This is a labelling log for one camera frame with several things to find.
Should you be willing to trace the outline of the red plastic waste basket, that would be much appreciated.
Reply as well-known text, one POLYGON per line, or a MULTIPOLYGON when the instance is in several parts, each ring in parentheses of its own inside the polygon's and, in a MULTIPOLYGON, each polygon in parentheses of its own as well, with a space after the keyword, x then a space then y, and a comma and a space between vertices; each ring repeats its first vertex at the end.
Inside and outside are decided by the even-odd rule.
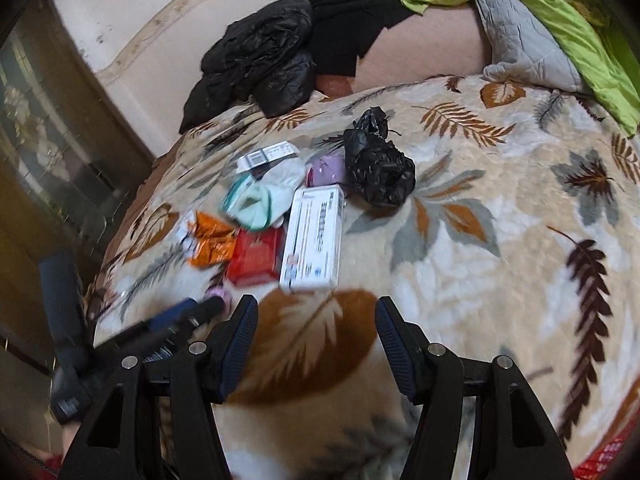
POLYGON ((621 431, 615 438, 602 444, 586 460, 574 469, 574 478, 577 480, 599 480, 612 469, 612 463, 622 456, 623 446, 631 438, 634 430, 639 426, 629 426, 621 431))

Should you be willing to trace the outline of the purple plastic wrapper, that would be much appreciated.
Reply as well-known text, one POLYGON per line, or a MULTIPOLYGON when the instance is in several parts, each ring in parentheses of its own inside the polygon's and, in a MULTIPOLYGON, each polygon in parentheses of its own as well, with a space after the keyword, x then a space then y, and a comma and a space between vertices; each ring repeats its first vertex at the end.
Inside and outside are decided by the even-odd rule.
POLYGON ((309 167, 306 177, 308 188, 346 183, 345 157, 340 154, 327 154, 315 160, 309 167))

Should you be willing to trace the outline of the black plastic bag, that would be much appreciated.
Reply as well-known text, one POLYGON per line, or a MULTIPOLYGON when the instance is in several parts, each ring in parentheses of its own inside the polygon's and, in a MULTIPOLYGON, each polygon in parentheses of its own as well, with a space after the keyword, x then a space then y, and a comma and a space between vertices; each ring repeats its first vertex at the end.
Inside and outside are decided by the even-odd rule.
POLYGON ((398 208, 416 186, 416 165, 388 140, 389 133, 384 110, 366 110, 343 133, 345 170, 352 189, 369 205, 398 208))

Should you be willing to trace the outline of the black puffer jacket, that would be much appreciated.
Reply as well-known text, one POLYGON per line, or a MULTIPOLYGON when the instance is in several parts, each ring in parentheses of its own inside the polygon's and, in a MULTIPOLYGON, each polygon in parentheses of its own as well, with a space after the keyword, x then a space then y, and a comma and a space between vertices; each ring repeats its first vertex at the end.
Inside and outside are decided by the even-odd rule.
POLYGON ((254 100, 268 118, 295 110, 314 91, 308 0, 278 0, 229 25, 202 57, 202 76, 183 105, 185 133, 236 102, 254 100))

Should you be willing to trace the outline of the white cigarette box with barcode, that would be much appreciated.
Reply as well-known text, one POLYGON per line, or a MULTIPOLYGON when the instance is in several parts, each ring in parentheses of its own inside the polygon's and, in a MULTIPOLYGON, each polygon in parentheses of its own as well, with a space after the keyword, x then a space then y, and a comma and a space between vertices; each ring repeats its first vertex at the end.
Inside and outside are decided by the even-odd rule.
POLYGON ((265 148, 242 155, 236 162, 235 172, 244 174, 247 171, 254 171, 262 166, 271 166, 282 159, 297 157, 299 149, 288 141, 271 144, 265 148))

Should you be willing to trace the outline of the pink quilted mattress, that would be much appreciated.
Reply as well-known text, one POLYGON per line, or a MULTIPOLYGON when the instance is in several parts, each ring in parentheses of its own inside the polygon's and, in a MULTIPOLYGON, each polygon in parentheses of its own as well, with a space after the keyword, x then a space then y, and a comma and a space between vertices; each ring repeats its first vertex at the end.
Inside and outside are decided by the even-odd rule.
POLYGON ((329 98, 422 81, 477 75, 491 61, 491 46, 473 3, 430 6, 383 29, 357 62, 356 75, 320 75, 316 89, 329 98))

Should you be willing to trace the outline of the orange foil wrapper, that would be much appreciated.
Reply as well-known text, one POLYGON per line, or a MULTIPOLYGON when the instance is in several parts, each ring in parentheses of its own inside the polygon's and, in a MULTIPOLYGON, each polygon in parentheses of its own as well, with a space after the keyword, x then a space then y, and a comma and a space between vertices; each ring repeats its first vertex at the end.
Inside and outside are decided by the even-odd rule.
POLYGON ((186 261, 205 269, 232 259, 235 248, 234 226, 199 210, 190 210, 180 221, 177 236, 186 261))

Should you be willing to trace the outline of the red cigarette pack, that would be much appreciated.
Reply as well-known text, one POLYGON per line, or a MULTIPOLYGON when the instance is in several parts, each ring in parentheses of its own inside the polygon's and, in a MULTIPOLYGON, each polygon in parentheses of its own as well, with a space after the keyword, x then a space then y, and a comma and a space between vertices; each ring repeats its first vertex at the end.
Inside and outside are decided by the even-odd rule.
POLYGON ((283 228, 269 228, 259 232, 241 230, 228 265, 228 280, 236 287, 277 281, 283 244, 283 228))

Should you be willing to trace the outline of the grey quilted pillow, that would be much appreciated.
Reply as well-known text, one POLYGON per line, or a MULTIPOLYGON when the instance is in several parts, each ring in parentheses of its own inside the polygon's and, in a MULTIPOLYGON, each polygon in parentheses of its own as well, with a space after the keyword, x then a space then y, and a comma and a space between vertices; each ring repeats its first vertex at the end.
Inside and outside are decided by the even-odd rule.
POLYGON ((483 75, 492 82, 589 94, 588 84, 546 26, 520 0, 474 0, 491 46, 483 75))

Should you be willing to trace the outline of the small purple wrapper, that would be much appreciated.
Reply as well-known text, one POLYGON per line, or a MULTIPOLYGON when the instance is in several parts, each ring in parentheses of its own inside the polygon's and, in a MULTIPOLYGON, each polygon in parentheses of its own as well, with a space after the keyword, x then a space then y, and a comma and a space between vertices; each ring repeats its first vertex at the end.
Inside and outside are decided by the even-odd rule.
POLYGON ((222 309, 222 312, 224 312, 225 315, 228 315, 229 312, 231 311, 230 292, 227 289, 225 289, 224 286, 221 286, 221 285, 209 287, 209 289, 207 289, 205 292, 204 299, 209 300, 212 298, 218 298, 222 301, 222 303, 224 304, 224 308, 222 309))

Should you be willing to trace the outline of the black cloth garment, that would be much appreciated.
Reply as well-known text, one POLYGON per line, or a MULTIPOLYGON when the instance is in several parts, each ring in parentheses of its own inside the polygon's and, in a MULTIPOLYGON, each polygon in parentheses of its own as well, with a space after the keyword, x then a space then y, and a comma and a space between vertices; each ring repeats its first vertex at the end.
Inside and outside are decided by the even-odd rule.
POLYGON ((308 0, 312 25, 305 41, 317 75, 355 77, 357 63, 383 29, 413 12, 400 0, 308 0))

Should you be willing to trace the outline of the white medicine box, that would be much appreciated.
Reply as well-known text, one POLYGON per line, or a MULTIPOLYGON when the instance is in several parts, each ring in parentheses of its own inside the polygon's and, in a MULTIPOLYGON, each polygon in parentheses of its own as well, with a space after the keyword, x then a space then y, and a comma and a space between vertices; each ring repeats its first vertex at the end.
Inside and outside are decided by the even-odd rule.
POLYGON ((300 188, 288 219, 280 289, 293 292, 337 286, 343 235, 344 193, 338 184, 300 188))

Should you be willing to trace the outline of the mint green white sock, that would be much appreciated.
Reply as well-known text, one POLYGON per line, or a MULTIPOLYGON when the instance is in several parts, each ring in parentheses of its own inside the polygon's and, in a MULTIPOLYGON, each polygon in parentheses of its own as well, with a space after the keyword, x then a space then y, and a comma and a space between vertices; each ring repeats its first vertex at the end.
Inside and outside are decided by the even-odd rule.
POLYGON ((291 208, 294 194, 305 178, 306 165, 299 158, 279 162, 260 180, 252 174, 242 174, 228 189, 220 209, 247 231, 269 229, 291 208))

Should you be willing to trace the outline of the green floral quilt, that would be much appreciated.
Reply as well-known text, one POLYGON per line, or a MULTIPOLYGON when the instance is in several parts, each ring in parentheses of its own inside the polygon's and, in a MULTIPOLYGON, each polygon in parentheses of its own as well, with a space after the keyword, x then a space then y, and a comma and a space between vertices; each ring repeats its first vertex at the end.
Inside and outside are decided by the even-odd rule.
MULTIPOLYGON (((422 14, 431 4, 470 0, 401 0, 422 14)), ((520 0, 551 32, 599 103, 631 138, 639 127, 639 60, 623 26, 602 0, 520 0)))

